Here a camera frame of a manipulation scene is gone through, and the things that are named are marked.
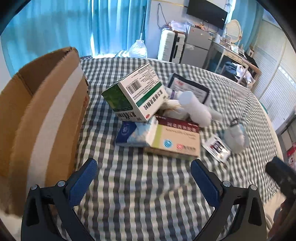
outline blue and white package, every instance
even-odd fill
[[[115,144],[124,147],[150,147],[153,143],[158,120],[153,116],[148,122],[123,121]]]

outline checkered tablecloth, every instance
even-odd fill
[[[78,143],[77,168],[92,157],[99,171],[75,211],[95,240],[193,240],[214,210],[192,178],[189,161],[114,145],[121,121],[101,93],[147,62],[164,85],[177,73],[211,90],[210,107],[222,113],[223,123],[212,122],[201,129],[201,143],[226,129],[235,117],[245,126],[250,145],[241,154],[231,155],[226,164],[201,149],[200,159],[210,171],[234,186],[255,184],[263,203],[278,189],[265,173],[276,146],[263,110],[248,89],[189,65],[134,58],[82,60],[90,102]],[[221,236],[234,214],[235,208]]]

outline barcode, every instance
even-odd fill
[[[136,80],[130,86],[126,87],[130,94],[135,93],[139,88],[141,88],[141,84],[138,80]]]

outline tv screen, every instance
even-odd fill
[[[228,13],[207,0],[190,0],[187,14],[223,29]]]

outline teal curtain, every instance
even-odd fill
[[[128,50],[140,37],[148,0],[31,0],[1,35],[11,74],[73,46],[80,56]]]
[[[231,19],[238,20],[243,31],[240,45],[247,51],[250,44],[256,39],[264,8],[256,0],[236,0]]]

